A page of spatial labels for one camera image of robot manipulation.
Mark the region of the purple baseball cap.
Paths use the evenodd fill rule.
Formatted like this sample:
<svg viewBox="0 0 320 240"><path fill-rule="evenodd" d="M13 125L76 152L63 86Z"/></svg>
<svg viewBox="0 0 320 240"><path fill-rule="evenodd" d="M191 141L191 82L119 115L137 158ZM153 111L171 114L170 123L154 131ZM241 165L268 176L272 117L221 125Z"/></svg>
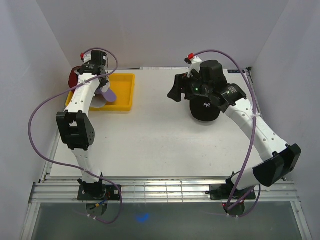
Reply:
<svg viewBox="0 0 320 240"><path fill-rule="evenodd" d="M111 83L108 82L105 86L98 88L95 93L101 95L107 102L113 103L117 100L117 96L110 86Z"/></svg>

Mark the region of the black baseball cap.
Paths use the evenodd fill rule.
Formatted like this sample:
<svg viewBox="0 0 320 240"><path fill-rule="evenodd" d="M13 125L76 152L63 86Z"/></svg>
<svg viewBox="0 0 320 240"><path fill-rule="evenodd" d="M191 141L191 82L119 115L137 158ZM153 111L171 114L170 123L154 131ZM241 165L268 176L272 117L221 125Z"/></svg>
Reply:
<svg viewBox="0 0 320 240"><path fill-rule="evenodd" d="M190 100L189 108L192 117L201 122L213 122L218 119L221 113L218 107L201 97Z"/></svg>

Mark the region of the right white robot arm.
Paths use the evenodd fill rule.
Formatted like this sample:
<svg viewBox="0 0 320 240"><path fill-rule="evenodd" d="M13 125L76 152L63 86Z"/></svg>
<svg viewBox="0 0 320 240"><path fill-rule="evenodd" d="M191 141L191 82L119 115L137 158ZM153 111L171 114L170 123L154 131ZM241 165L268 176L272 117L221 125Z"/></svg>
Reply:
<svg viewBox="0 0 320 240"><path fill-rule="evenodd" d="M301 148L280 138L254 112L246 93L237 84L227 82L223 66L217 60L202 61L197 56L187 57L185 62L188 72L175 75L168 98L177 103L187 100L191 115L201 122L213 122L224 113L250 139L250 147L258 151L262 160L252 168L233 173L211 193L237 199L251 187L270 187L291 173Z"/></svg>

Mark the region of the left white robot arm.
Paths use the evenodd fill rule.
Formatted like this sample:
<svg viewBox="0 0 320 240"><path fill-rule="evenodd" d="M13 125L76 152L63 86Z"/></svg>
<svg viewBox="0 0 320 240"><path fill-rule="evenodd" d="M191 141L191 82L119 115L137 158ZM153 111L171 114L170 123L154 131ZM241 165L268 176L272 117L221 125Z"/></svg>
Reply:
<svg viewBox="0 0 320 240"><path fill-rule="evenodd" d="M86 194L100 200L106 195L106 187L100 179L102 172L89 160L95 130L88 114L96 91L109 84L107 77L100 77L106 74L107 54L93 50L89 54L83 53L81 59L82 66L71 74L76 79L77 88L73 90L72 99L65 110L56 114L56 122L62 142L72 151L82 169L79 184Z"/></svg>

